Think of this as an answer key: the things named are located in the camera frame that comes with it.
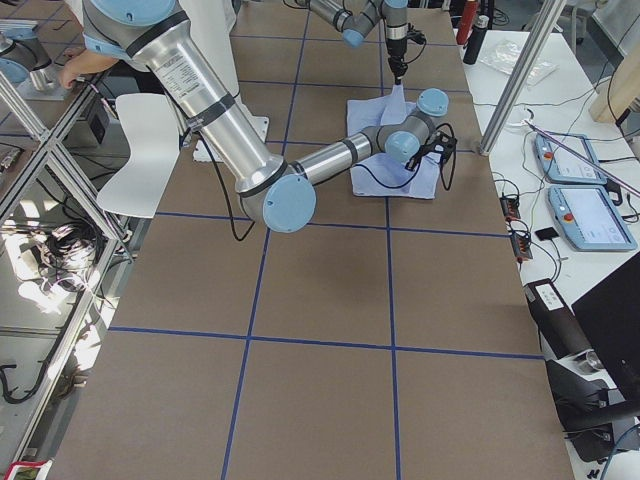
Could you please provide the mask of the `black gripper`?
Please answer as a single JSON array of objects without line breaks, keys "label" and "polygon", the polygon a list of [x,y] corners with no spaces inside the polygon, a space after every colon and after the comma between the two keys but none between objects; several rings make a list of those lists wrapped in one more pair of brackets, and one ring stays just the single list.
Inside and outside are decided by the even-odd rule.
[{"label": "black gripper", "polygon": [[406,74],[406,25],[385,26],[385,42],[394,84],[400,85]]},{"label": "black gripper", "polygon": [[405,169],[410,172],[414,172],[416,168],[420,166],[423,157],[426,156],[430,151],[431,147],[429,145],[422,145],[406,163]]}]

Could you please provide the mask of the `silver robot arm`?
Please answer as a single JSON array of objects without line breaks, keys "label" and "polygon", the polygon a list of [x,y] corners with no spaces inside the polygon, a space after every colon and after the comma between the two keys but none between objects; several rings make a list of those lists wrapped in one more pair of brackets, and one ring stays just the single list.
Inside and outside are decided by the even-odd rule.
[{"label": "silver robot arm", "polygon": [[407,1],[366,1],[359,12],[353,13],[343,4],[329,0],[295,1],[325,20],[339,32],[350,47],[359,47],[380,23],[384,25],[388,64],[394,84],[400,85],[408,69],[405,61],[410,32]]},{"label": "silver robot arm", "polygon": [[224,86],[191,37],[177,1],[85,1],[88,50],[145,65],[185,114],[192,131],[213,147],[236,178],[243,211],[273,231],[295,232],[313,217],[315,185],[385,152],[408,166],[439,138],[434,123],[449,98],[431,88],[399,124],[370,126],[302,159],[271,153],[247,113]]}]

